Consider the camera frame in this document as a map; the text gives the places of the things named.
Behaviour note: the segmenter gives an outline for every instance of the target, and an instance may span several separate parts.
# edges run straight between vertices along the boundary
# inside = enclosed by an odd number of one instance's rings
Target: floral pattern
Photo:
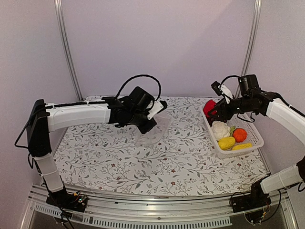
[[[200,111],[209,98],[163,99],[171,124],[153,145],[135,145],[135,126],[69,127],[54,156],[63,181],[114,192],[197,196],[246,191],[266,175],[257,150],[218,158]]]

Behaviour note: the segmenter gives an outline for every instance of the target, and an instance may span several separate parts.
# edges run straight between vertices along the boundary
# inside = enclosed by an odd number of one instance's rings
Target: plastic basket
[[[260,148],[264,145],[264,140],[263,140],[262,136],[259,134],[259,132],[256,129],[256,127],[254,126],[254,124],[242,121],[242,120],[238,119],[236,117],[236,115],[234,115],[230,121],[227,121],[228,126],[235,125],[236,128],[242,128],[247,132],[247,139],[241,143],[236,143],[235,146],[240,145],[240,144],[245,144],[245,143],[251,143],[252,147],[245,148],[245,149],[238,149],[238,150],[222,150],[219,147],[218,142],[217,142],[216,138],[214,137],[214,134],[210,127],[210,124],[208,123],[208,120],[206,119],[206,117],[203,113],[203,107],[204,107],[204,105],[201,107],[201,113],[203,115],[203,120],[211,135],[211,140],[215,146],[215,150],[217,151],[219,158],[228,158],[228,157],[233,157],[233,156],[245,155],[245,154],[250,153],[254,149]],[[239,114],[239,116],[243,119],[246,119],[249,121],[251,120],[247,114]]]

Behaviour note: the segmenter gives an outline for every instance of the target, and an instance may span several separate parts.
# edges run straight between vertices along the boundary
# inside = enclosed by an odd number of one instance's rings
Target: cauliflower
[[[227,123],[214,121],[212,123],[212,131],[217,141],[224,137],[230,136],[230,127],[228,127]]]

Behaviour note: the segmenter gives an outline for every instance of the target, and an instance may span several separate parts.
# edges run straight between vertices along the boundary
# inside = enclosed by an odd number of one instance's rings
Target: white wall
[[[249,73],[255,73],[261,88],[279,92],[294,107],[305,112],[305,1],[263,1]],[[264,153],[273,172],[291,166],[305,155],[304,146],[275,121],[257,117],[264,138]],[[300,228],[305,228],[305,195],[290,192]]]
[[[147,73],[163,95],[215,96],[210,85],[240,74],[254,0],[65,0],[62,3],[84,96],[116,94]],[[136,80],[152,94],[149,79]],[[236,89],[236,81],[231,85]]]
[[[36,99],[60,103],[76,96],[53,0],[2,1],[0,33],[0,228],[16,229],[38,176],[28,166],[28,152],[14,148],[14,141]],[[59,136],[53,135],[53,146]]]

